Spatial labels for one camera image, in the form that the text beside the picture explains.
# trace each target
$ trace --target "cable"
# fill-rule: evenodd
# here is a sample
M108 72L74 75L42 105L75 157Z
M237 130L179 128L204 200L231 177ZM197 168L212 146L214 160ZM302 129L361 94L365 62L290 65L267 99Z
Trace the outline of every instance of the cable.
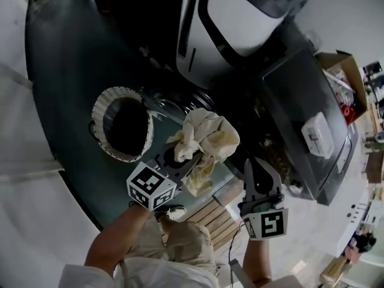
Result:
M228 263L230 263L230 251L232 249L232 246L233 246L233 242L235 240L235 237L236 235L241 231L241 228L244 226L244 221L241 221L240 224L239 224L239 229L236 231L236 233L234 234L233 238L232 238L232 241L230 243L230 246L229 246L229 251L228 251ZM231 288L233 288L233 272L232 272L232 269L230 270L230 286Z

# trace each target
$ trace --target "person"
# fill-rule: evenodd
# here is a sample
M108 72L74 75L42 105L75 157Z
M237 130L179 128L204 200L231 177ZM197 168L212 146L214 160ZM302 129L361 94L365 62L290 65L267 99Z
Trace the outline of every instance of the person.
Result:
M219 287L208 229L172 219L183 213L174 206L151 214L134 204L95 238L83 266L64 267L59 288ZM242 267L256 288L302 287L293 275L271 280L268 241L249 241Z

